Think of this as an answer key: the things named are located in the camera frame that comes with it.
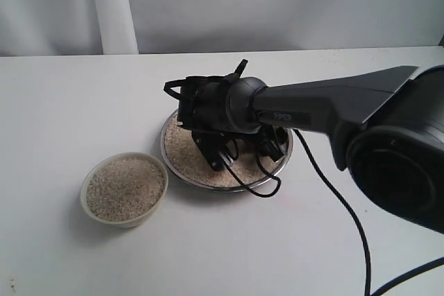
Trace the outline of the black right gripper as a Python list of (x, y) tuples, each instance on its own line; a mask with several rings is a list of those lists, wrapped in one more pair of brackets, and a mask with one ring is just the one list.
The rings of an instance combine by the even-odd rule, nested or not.
[[(191, 137), (213, 171), (224, 171), (227, 164), (227, 139), (217, 133), (232, 132), (226, 104), (232, 75), (189, 76), (179, 81), (178, 121), (191, 130)], [(258, 132), (257, 152), (274, 162), (287, 154), (287, 131), (282, 127), (263, 125)]]

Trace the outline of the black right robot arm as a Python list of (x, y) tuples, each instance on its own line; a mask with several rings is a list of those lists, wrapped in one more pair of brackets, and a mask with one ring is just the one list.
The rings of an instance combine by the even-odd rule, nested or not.
[(244, 139), (280, 158), (283, 129), (322, 133), (336, 167), (381, 209), (443, 231), (443, 67), (399, 66), (269, 87), (243, 77), (189, 76), (169, 82), (181, 126), (202, 133), (206, 157)]

